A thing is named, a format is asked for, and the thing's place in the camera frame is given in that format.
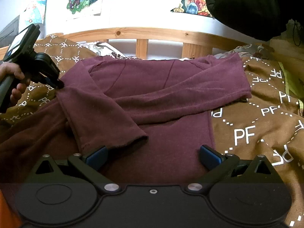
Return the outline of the person's left hand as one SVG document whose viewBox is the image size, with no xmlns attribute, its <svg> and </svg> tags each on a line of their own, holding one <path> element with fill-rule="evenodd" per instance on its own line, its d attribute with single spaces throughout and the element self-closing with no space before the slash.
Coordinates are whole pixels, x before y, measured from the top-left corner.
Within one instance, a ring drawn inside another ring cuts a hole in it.
<svg viewBox="0 0 304 228">
<path fill-rule="evenodd" d="M 25 93 L 27 87 L 30 84 L 30 79 L 24 75 L 17 64 L 11 62 L 3 62 L 1 64 L 1 81 L 7 76 L 17 79 L 17 85 L 12 89 L 10 94 L 9 107 L 13 107 L 18 103 L 22 95 Z"/>
</svg>

